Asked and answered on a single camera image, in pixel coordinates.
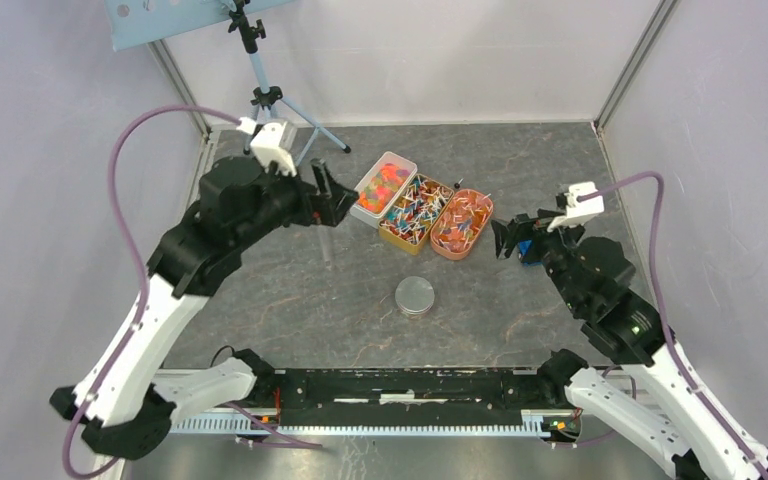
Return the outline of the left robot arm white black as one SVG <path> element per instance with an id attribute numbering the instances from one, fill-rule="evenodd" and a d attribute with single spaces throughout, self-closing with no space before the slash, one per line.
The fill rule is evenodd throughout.
<path id="1" fill-rule="evenodd" d="M 344 220 L 358 193 L 338 183 L 322 160 L 312 169 L 314 179 L 306 182 L 251 156 L 229 156 L 200 178 L 198 199 L 162 236 L 102 358 L 79 384 L 50 397 L 90 450 L 137 460 L 185 419 L 229 402 L 257 408 L 272 399 L 273 368 L 251 350 L 173 381 L 155 375 L 247 249 L 281 227 L 334 227 Z"/>

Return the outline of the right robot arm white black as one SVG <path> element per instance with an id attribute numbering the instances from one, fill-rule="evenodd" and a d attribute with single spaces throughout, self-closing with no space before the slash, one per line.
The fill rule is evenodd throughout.
<path id="1" fill-rule="evenodd" d="M 587 237 L 582 226 L 549 230 L 548 215 L 542 210 L 536 218 L 492 221 L 497 255 L 509 257 L 528 243 L 520 260 L 545 270 L 589 343 L 643 387 L 661 412 L 620 393 L 567 349 L 539 368 L 540 400 L 551 408 L 570 403 L 597 417 L 673 479 L 768 479 L 768 447 L 706 394 L 673 331 L 630 289 L 636 268 L 621 244 Z"/>

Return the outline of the clear plastic scoop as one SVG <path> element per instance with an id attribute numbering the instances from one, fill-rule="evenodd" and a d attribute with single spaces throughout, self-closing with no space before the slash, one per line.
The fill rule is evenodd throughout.
<path id="1" fill-rule="evenodd" d="M 318 225 L 316 231 L 319 238 L 324 266 L 327 270 L 332 270 L 335 258 L 332 228 L 326 225 Z"/>

